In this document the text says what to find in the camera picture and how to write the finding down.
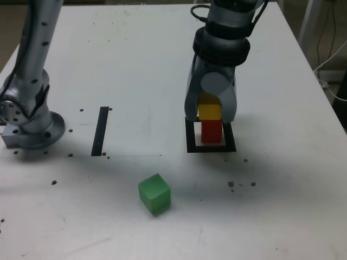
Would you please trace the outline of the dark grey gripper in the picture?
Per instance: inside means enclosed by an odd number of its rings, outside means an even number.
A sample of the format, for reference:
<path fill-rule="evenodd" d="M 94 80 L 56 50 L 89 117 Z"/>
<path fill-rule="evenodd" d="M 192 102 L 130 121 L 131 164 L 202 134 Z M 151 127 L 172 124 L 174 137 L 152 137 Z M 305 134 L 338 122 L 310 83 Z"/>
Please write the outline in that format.
<path fill-rule="evenodd" d="M 222 67 L 203 62 L 195 54 L 184 101 L 185 117 L 190 121 L 196 119 L 198 98 L 202 90 L 219 99 L 221 119 L 225 124 L 234 121 L 237 110 L 235 67 Z"/>

